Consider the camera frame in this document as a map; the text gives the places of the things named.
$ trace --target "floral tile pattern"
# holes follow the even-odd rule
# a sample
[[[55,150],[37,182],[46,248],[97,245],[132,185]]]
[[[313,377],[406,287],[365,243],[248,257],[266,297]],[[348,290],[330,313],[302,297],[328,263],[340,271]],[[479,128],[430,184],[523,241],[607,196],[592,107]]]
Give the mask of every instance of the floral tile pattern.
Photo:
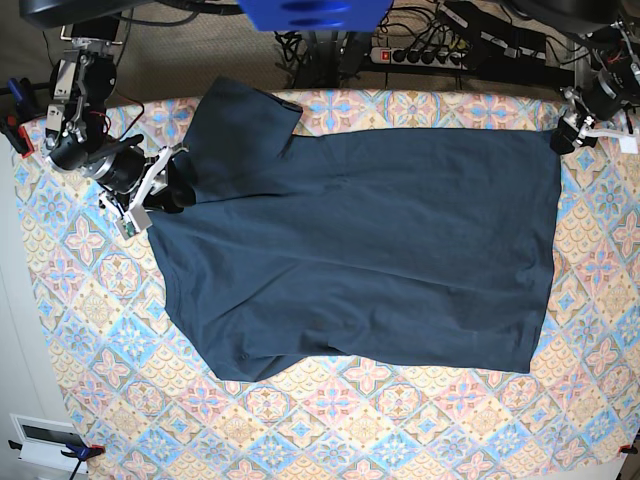
[[[553,128],[560,106],[492,95],[288,91],[296,129]],[[178,142],[198,99],[134,133]],[[109,111],[119,135],[138,107]],[[106,446],[91,478],[511,480],[613,460],[640,427],[640,156],[562,159],[548,314],[529,375],[309,358],[259,384],[215,378],[164,311],[146,235],[124,242],[95,185],[13,155],[33,292],[65,406]]]

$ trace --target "power strip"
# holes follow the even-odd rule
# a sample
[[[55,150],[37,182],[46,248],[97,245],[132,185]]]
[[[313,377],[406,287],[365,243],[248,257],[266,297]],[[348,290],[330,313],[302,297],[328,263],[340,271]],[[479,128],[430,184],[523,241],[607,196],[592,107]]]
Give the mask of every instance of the power strip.
[[[432,49],[406,50],[405,48],[373,47],[370,53],[371,62],[383,65],[411,65],[414,67],[438,67],[456,70],[466,70],[462,64],[462,55],[441,49],[435,55]]]

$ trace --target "wire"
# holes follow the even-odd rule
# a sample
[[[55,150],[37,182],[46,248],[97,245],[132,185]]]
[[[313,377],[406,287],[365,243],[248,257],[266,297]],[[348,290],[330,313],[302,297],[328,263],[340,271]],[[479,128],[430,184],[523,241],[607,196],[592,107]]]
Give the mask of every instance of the wire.
[[[557,39],[553,35],[547,35],[547,41],[549,41],[549,40],[553,40],[558,45],[560,45],[562,48],[564,48],[567,52],[570,52],[570,53],[576,53],[576,52],[580,51],[583,48],[582,46],[579,46],[578,48],[575,48],[575,49],[569,48],[564,44],[564,42],[562,42],[561,40]]]
[[[207,2],[192,0],[156,0],[156,2],[178,10],[207,13],[210,15],[243,15],[244,11],[238,5],[213,5]]]
[[[286,63],[293,61],[300,62],[302,60],[298,56],[298,49],[302,43],[302,35],[297,32],[273,32],[273,35],[282,48],[282,57]]]
[[[402,27],[405,30],[407,30],[408,34],[400,34],[400,33],[391,34],[391,33],[389,33],[389,29],[386,28],[386,27]],[[390,37],[413,37],[415,39],[418,36],[413,30],[411,30],[411,28],[409,28],[404,23],[389,23],[389,24],[384,26],[384,30],[383,30],[383,27],[379,27],[378,29],[380,30],[380,33],[375,32],[373,34],[373,37],[378,40],[378,46],[379,47],[382,46],[380,44],[380,40],[382,40],[383,36],[384,36],[384,38],[387,39],[387,47],[389,46],[389,38]]]
[[[49,63],[53,67],[54,65],[53,60],[51,60],[51,51],[49,50],[49,39],[47,38],[47,35],[44,33],[44,31],[42,32],[42,38],[44,38],[44,43],[47,46],[47,57],[49,58]]]
[[[106,185],[102,185],[100,182],[96,182],[98,184],[98,186],[100,188],[102,188],[102,190],[104,190],[105,192],[107,192],[109,195],[112,196],[111,198],[111,203],[113,204],[113,206],[115,206],[118,209],[118,212],[120,212],[120,216],[124,217],[124,210],[122,209],[122,205],[120,205],[120,202],[118,201],[118,198],[116,197],[116,193],[111,190],[109,187],[107,187]]]
[[[556,49],[553,48],[553,45],[551,44],[551,42],[549,41],[549,39],[547,39],[547,45],[549,45],[549,50],[551,50],[551,53],[553,54],[553,57],[556,59],[556,62],[558,62],[559,64],[562,65],[562,60],[560,60],[558,58],[558,54],[556,53]]]
[[[107,127],[107,131],[104,132],[105,136],[109,134],[109,130],[111,130],[111,119],[109,118],[109,116],[105,113],[102,112],[96,112],[96,111],[91,111],[89,112],[92,115],[98,115],[99,117],[102,117],[102,119],[104,120],[104,126]]]
[[[138,122],[138,120],[140,120],[140,118],[142,118],[142,115],[144,115],[144,103],[142,103],[142,102],[141,102],[141,101],[139,101],[139,100],[134,100],[133,98],[129,98],[129,97],[127,97],[126,95],[123,95],[122,93],[120,93],[120,92],[118,91],[118,89],[117,89],[117,88],[116,88],[114,91],[115,91],[115,92],[116,92],[120,97],[124,98],[125,100],[127,100],[127,101],[129,101],[129,102],[131,102],[131,103],[135,103],[136,105],[138,105],[138,106],[141,108],[140,113],[138,113],[138,116],[137,116],[136,118],[134,118],[134,119],[133,119],[133,121],[129,124],[129,126],[128,126],[128,127],[126,128],[126,130],[122,133],[122,135],[120,135],[120,136],[118,137],[118,141],[120,141],[120,140],[122,140],[122,139],[125,137],[125,135],[126,135],[127,133],[129,133],[129,131],[130,131],[130,130],[133,128],[133,126]]]
[[[143,27],[179,27],[181,25],[186,25],[187,23],[193,22],[198,17],[198,15],[200,15],[199,12],[193,12],[188,17],[183,18],[182,20],[178,20],[176,22],[152,22],[149,20],[138,20],[135,18],[127,18],[120,14],[111,15],[111,17],[117,18],[121,22],[126,22],[133,25],[142,25]]]
[[[133,19],[133,8],[131,10],[129,10],[129,20]],[[124,51],[127,48],[127,45],[129,44],[129,37],[131,36],[131,22],[127,23],[127,27],[126,27],[126,31],[124,34],[124,40],[122,41],[122,47],[120,47],[120,56],[118,57],[118,60],[116,60],[116,68],[118,68],[120,66],[120,62],[122,61],[122,57],[124,56]]]
[[[611,57],[607,59],[607,63],[609,65],[611,65],[612,63],[616,63],[620,60],[624,60],[627,57],[622,57],[622,49],[620,49],[620,51],[618,52],[618,54],[615,57]]]
[[[413,40],[413,43],[411,45],[409,45],[407,48],[405,48],[405,51],[409,51],[409,50],[413,50],[414,48],[416,48],[418,46],[418,44],[422,41],[422,37],[426,36],[429,32],[431,32],[433,30],[433,32],[431,33],[431,35],[429,36],[429,40],[427,40],[426,42],[422,42],[425,45],[428,45],[429,42],[431,42],[431,39],[433,38],[433,35],[436,33],[436,31],[438,30],[437,28],[435,28],[433,25],[430,25],[426,30],[420,32],[418,34],[418,36]]]
[[[402,5],[402,6],[397,6],[394,7],[393,5],[385,12],[384,17],[382,17],[382,20],[380,21],[380,23],[378,24],[377,29],[380,30],[380,32],[386,34],[388,33],[389,29],[387,27],[391,26],[391,24],[389,23],[391,20],[389,18],[389,14],[391,12],[408,12],[408,13],[415,13],[418,14],[424,18],[426,18],[427,20],[427,24],[426,27],[429,27],[434,21],[435,21],[435,12],[429,8],[426,7],[422,7],[420,5]],[[393,26],[402,26],[403,28],[405,28],[406,30],[408,30],[410,32],[410,35],[413,36],[414,38],[416,37],[415,32],[413,32],[413,30],[407,26],[406,24],[402,23],[402,22],[394,22]]]
[[[504,13],[509,19],[509,25],[513,25],[513,17],[509,15],[509,12],[507,12],[507,9],[504,8],[504,5],[500,5],[500,10],[502,10],[502,13]]]

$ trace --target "black cable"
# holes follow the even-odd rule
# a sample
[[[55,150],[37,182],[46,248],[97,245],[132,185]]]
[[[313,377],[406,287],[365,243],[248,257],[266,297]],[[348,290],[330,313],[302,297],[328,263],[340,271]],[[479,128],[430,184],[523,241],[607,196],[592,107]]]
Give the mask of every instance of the black cable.
[[[389,18],[388,14],[389,14],[389,12],[392,12],[392,11],[406,11],[406,12],[411,12],[411,13],[419,13],[422,16],[424,16],[424,18],[427,19],[427,24],[425,25],[425,30],[422,33],[418,34],[418,35],[413,33],[413,31],[411,29],[407,28],[406,25],[404,25],[402,23],[398,23],[398,25],[402,25],[403,27],[407,28],[407,30],[412,32],[412,35],[414,37],[414,44],[418,41],[420,36],[422,36],[424,34],[424,32],[429,31],[433,27],[434,22],[436,22],[435,12],[429,10],[428,8],[414,7],[414,6],[392,7],[387,11],[386,18]]]
[[[183,18],[182,20],[178,20],[176,22],[152,22],[149,20],[138,20],[136,18],[127,18],[127,17],[123,17],[120,14],[111,15],[111,17],[117,18],[121,22],[131,23],[133,25],[142,25],[144,27],[179,27],[181,25],[186,25],[187,23],[193,22],[198,17],[198,15],[200,15],[200,13],[193,12],[188,17]]]
[[[80,464],[82,463],[82,460],[78,460],[78,463],[76,464],[76,468],[73,469],[73,472],[71,472],[71,476],[69,477],[69,480],[73,480],[76,476],[76,473],[78,473],[78,469],[80,468]]]
[[[133,8],[131,10],[129,10],[129,17],[128,19],[131,20],[133,19]],[[116,68],[118,68],[120,66],[120,62],[122,61],[122,57],[124,56],[124,51],[127,49],[127,45],[129,44],[129,37],[131,36],[131,22],[127,23],[126,26],[126,32],[124,34],[124,40],[122,41],[122,47],[120,47],[120,56],[118,57],[118,60],[116,60]]]
[[[297,32],[278,33],[273,32],[276,41],[282,48],[282,57],[285,63],[292,63],[294,61],[301,62],[302,59],[298,56],[298,50],[302,43],[302,35]]]
[[[552,44],[551,44],[551,42],[549,41],[549,38],[547,38],[547,42],[546,42],[546,43],[547,43],[547,45],[549,45],[549,50],[551,50],[551,53],[553,54],[553,57],[556,59],[556,62],[558,62],[558,64],[560,64],[561,66],[562,66],[562,65],[569,65],[570,63],[577,62],[578,60],[580,60],[580,59],[582,59],[582,58],[585,58],[587,55],[589,55],[589,54],[591,53],[590,51],[588,51],[587,53],[585,53],[584,55],[582,55],[582,56],[580,56],[580,57],[576,57],[576,58],[571,59],[571,60],[565,60],[565,61],[562,61],[562,60],[560,60],[560,58],[558,57],[558,54],[556,53],[556,49],[555,49],[555,48],[553,48],[553,45],[552,45]],[[567,51],[568,51],[569,53],[576,53],[577,51],[581,50],[582,48],[583,48],[583,47],[580,47],[580,48],[578,48],[578,49],[576,49],[576,50],[570,50],[569,48],[567,48]]]
[[[133,126],[138,122],[138,120],[140,120],[140,118],[142,118],[142,115],[144,115],[144,103],[142,103],[139,100],[134,100],[133,98],[129,98],[126,95],[123,95],[122,93],[120,93],[118,91],[118,89],[116,88],[114,90],[116,92],[116,94],[118,94],[120,97],[124,98],[125,100],[128,100],[131,103],[135,103],[136,105],[138,105],[141,110],[140,113],[138,113],[138,116],[136,118],[133,119],[133,121],[129,124],[129,126],[126,128],[126,130],[122,133],[122,135],[120,135],[118,137],[118,141],[122,140],[124,138],[124,136],[129,133],[129,131],[133,128]]]
[[[416,38],[413,40],[413,43],[411,45],[409,45],[407,48],[405,48],[405,51],[408,52],[409,50],[413,50],[414,48],[416,48],[418,46],[418,44],[422,41],[422,37],[426,36],[429,32],[431,32],[433,30],[433,33],[431,33],[431,36],[429,37],[429,40],[427,40],[427,42],[423,42],[425,45],[427,45],[431,39],[433,38],[433,35],[438,31],[438,27],[435,27],[434,25],[430,25],[426,30],[420,32]]]
[[[518,10],[510,0],[500,0],[500,5],[506,7],[507,10],[509,10],[513,15],[516,16],[516,18],[523,22],[528,22],[529,20],[531,20],[531,17],[529,15],[526,15]]]
[[[51,52],[49,51],[49,39],[44,31],[42,32],[42,38],[44,38],[44,43],[47,45],[47,57],[49,58],[49,63],[53,67],[53,60],[51,60]]]
[[[560,45],[562,48],[564,48],[567,52],[570,52],[570,53],[576,53],[576,52],[580,51],[583,48],[582,46],[579,46],[576,49],[569,48],[561,40],[557,39],[553,35],[547,35],[547,41],[549,41],[549,40],[553,40],[558,45]]]
[[[411,30],[411,28],[407,27],[404,23],[399,23],[399,22],[393,22],[393,23],[387,23],[385,25],[385,28],[388,29],[388,27],[402,27],[404,28],[407,32],[409,32],[409,34],[413,37],[416,38],[418,37],[418,34],[416,32],[414,32],[413,30]]]
[[[449,50],[449,52],[447,53],[447,57],[445,58],[445,60],[449,60],[449,58],[451,57],[451,54],[454,52],[456,48],[458,48],[458,45],[460,44],[461,41],[462,41],[462,37],[458,35],[458,39],[453,44],[453,46],[451,48],[447,47],[447,50]]]
[[[189,12],[207,13],[210,15],[243,15],[244,11],[238,5],[214,5],[192,0],[156,0],[168,7]]]
[[[426,18],[427,20],[427,26],[429,26],[433,21],[435,21],[435,12],[429,8],[426,7],[421,7],[419,5],[401,5],[401,6],[397,6],[394,7],[393,4],[391,5],[391,7],[389,7],[387,9],[387,11],[384,14],[384,17],[382,17],[382,20],[380,21],[380,23],[378,24],[378,29],[382,32],[382,33],[387,33],[387,26],[390,22],[389,19],[389,14],[392,11],[404,11],[404,12],[409,12],[409,13],[417,13],[421,16],[423,16],[424,18]],[[406,24],[403,24],[402,22],[396,22],[395,24],[402,24],[405,28],[407,27]]]

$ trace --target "patterned tablecloth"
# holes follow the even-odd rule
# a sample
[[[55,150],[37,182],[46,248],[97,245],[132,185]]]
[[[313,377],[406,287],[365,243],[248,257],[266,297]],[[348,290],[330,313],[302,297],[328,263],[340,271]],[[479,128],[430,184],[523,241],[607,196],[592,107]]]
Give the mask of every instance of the patterned tablecloth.
[[[305,107],[307,135],[542,130],[560,109],[410,91],[281,96]],[[132,133],[148,152],[175,144],[197,104],[149,104]],[[137,109],[111,110],[112,134]],[[36,149],[43,129],[29,127]],[[92,478],[506,480],[608,462],[640,427],[640,157],[617,142],[562,161],[556,274],[530,375],[320,357],[259,384],[213,376],[164,312],[146,235],[120,240],[95,185],[38,153],[13,162],[51,363],[74,425],[107,448]]]

